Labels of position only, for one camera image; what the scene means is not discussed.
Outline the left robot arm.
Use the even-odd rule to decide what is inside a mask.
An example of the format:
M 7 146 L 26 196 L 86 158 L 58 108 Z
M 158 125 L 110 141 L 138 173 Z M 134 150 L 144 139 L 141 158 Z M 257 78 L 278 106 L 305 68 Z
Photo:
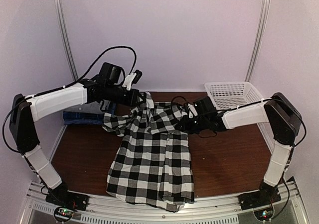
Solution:
M 18 94 L 13 99 L 9 129 L 17 151 L 44 184 L 53 190 L 51 195 L 61 206 L 69 205 L 72 196 L 60 187 L 62 178 L 41 147 L 38 129 L 50 116 L 66 108 L 102 100 L 135 107 L 145 102 L 146 94 L 133 88 L 102 85 L 83 79 L 71 86 L 57 88 L 41 95 Z

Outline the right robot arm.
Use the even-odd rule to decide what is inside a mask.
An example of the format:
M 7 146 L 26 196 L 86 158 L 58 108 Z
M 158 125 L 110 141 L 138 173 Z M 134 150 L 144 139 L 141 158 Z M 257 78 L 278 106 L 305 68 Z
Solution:
M 261 181 L 256 201 L 267 204 L 276 193 L 291 164 L 300 129 L 305 127 L 303 118 L 294 105 L 280 92 L 271 97 L 246 105 L 218 109 L 212 99 L 205 97 L 186 105 L 186 114 L 175 128 L 189 134 L 204 130 L 223 132 L 247 125 L 268 126 L 272 134 L 271 158 Z

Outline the black white checkered shirt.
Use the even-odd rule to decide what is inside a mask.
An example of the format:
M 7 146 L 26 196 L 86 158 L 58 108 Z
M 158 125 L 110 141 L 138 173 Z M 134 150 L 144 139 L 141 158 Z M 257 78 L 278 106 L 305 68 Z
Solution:
M 124 202 L 178 212 L 194 203 L 188 135 L 175 129 L 186 115 L 180 105 L 155 102 L 149 92 L 129 114 L 105 114 L 103 129 L 122 139 L 106 191 Z

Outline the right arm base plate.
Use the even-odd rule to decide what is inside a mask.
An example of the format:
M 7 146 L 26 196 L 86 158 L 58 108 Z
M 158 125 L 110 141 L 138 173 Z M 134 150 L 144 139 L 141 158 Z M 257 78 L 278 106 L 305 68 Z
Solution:
M 250 193 L 243 193 L 238 196 L 241 210 L 255 209 L 263 206 L 269 206 L 273 202 L 281 200 L 278 189 L 257 190 Z

